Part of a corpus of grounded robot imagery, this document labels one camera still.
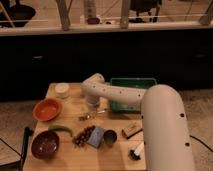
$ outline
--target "orange bowl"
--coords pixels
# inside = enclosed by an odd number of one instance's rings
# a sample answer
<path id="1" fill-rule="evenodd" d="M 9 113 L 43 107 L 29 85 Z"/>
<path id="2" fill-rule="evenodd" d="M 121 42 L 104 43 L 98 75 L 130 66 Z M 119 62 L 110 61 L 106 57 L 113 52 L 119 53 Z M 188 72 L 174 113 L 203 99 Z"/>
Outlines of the orange bowl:
<path id="1" fill-rule="evenodd" d="M 38 121 L 48 121 L 61 112 L 62 104 L 53 98 L 47 98 L 37 103 L 33 109 L 33 116 Z"/>

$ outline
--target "cabinet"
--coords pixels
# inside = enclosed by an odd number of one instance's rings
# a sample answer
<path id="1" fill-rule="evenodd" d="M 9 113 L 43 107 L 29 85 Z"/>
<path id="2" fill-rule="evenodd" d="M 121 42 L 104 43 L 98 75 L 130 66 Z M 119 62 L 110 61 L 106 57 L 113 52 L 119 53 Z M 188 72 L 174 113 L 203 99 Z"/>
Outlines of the cabinet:
<path id="1" fill-rule="evenodd" d="M 8 36 L 0 41 L 0 99 L 44 98 L 51 82 L 155 77 L 176 89 L 213 86 L 213 29 Z"/>

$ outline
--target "small cup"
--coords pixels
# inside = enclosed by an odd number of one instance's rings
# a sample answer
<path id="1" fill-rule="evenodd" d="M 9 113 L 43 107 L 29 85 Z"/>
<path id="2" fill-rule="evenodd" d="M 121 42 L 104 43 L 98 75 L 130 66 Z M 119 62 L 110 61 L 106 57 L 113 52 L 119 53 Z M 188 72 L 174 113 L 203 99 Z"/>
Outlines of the small cup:
<path id="1" fill-rule="evenodd" d="M 107 130 L 104 132 L 104 142 L 109 146 L 112 147 L 113 144 L 117 141 L 117 134 L 113 130 Z"/>
<path id="2" fill-rule="evenodd" d="M 61 99 L 67 98 L 69 96 L 70 86 L 68 83 L 58 83 L 55 86 L 55 92 Z"/>

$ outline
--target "white cup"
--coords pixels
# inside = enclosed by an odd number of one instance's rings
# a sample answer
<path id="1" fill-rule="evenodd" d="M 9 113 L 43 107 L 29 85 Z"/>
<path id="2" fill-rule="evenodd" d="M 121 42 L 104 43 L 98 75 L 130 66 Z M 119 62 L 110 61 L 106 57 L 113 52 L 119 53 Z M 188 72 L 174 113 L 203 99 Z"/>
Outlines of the white cup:
<path id="1" fill-rule="evenodd" d="M 64 99 L 69 96 L 70 86 L 68 83 L 58 83 L 55 86 L 55 92 L 59 98 Z"/>

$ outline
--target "floor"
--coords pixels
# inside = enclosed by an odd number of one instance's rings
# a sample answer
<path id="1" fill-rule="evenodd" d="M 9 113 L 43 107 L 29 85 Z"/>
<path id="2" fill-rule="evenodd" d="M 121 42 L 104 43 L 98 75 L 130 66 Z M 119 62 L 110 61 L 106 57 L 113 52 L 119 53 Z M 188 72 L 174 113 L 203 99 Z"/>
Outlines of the floor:
<path id="1" fill-rule="evenodd" d="M 71 4 L 69 17 L 72 24 L 82 23 L 84 15 L 83 0 L 66 0 L 67 6 Z M 162 0 L 158 22 L 196 21 L 207 10 L 211 0 Z M 51 28 L 60 26 L 60 17 L 54 0 L 21 0 L 21 3 L 33 7 L 36 15 L 25 27 Z M 122 0 L 95 0 L 96 14 L 104 21 L 120 21 Z M 141 13 L 141 17 L 148 21 L 147 13 Z M 134 11 L 130 11 L 130 17 L 136 17 Z"/>
<path id="2" fill-rule="evenodd" d="M 183 98 L 190 134 L 213 148 L 213 89 L 180 91 Z M 32 109 L 37 101 L 1 102 L 0 137 L 20 152 L 25 126 L 35 128 Z M 213 153 L 191 139 L 197 171 L 213 170 Z M 0 142 L 0 165 L 19 160 L 19 156 Z M 17 171 L 1 168 L 0 171 Z"/>

